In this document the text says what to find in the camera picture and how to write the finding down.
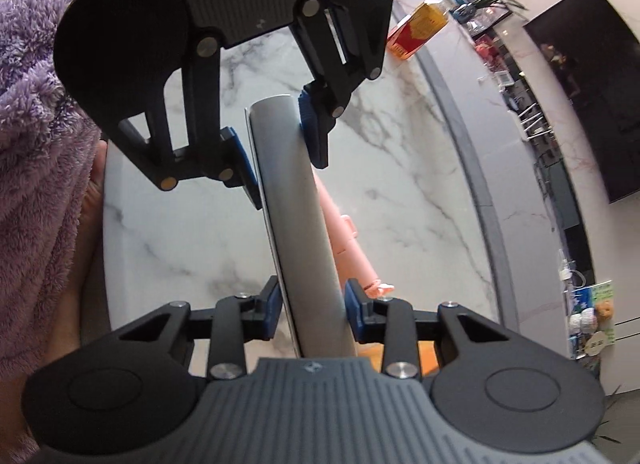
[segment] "purple towel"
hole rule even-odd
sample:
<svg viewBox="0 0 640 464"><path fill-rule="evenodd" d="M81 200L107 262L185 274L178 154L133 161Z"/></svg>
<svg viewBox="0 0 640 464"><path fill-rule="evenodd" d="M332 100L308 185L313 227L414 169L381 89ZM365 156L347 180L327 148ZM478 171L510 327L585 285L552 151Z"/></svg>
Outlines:
<svg viewBox="0 0 640 464"><path fill-rule="evenodd" d="M0 2L0 381L44 354L99 136L53 68L70 2Z"/></svg>

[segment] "pink tube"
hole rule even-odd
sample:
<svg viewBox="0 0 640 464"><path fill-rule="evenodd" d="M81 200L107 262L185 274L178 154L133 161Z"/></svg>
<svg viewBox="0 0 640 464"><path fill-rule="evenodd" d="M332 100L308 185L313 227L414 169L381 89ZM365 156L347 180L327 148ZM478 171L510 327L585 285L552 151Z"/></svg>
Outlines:
<svg viewBox="0 0 640 464"><path fill-rule="evenodd" d="M344 289L344 284L349 278L356 278L365 293L371 298L393 291L393 285L382 283L378 278L376 271L356 241L358 232L351 218L348 215L340 214L340 209L335 205L331 195L315 172L314 177L340 287Z"/></svg>

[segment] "television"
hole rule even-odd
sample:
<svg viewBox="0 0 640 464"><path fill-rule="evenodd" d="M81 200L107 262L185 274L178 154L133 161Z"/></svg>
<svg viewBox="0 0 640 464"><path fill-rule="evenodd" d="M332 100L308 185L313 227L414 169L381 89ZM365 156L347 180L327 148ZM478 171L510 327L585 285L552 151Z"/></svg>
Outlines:
<svg viewBox="0 0 640 464"><path fill-rule="evenodd" d="M607 0L562 0L525 25L570 98L614 202L640 190L640 44Z"/></svg>

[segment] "kitchen counter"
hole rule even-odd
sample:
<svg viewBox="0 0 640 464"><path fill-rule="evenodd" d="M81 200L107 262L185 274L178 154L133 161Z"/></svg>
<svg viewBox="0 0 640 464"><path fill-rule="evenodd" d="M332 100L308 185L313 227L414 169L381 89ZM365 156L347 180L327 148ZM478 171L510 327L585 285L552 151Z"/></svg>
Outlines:
<svg viewBox="0 0 640 464"><path fill-rule="evenodd" d="M221 126L248 150L244 108L294 94L311 80L288 30L223 50ZM165 87L174 147L186 144L179 72ZM365 82L329 135L321 178L394 296L434 310L445 300L497 319L491 270L476 209L430 86L415 60L388 58ZM162 193L110 146L104 262L113 327L171 300L211 307L238 291L258 292L274 265L261 211L242 189L209 179ZM292 354L281 325L248 356Z"/></svg>

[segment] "potted plant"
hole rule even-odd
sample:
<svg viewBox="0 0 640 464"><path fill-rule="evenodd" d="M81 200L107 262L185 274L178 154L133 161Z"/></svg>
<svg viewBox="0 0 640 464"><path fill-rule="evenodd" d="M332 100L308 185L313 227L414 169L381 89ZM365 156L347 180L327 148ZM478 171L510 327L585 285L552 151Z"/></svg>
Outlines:
<svg viewBox="0 0 640 464"><path fill-rule="evenodd" d="M517 8L524 9L524 7L520 3L514 2L513 0L509 0L508 2L507 0L475 0L472 3L465 3L463 5L460 5L457 9L455 9L455 11L453 11L453 17L456 19L456 21L458 21L458 23L466 23L469 20L473 19L478 9L491 7L498 3L506 5L513 4Z"/></svg>

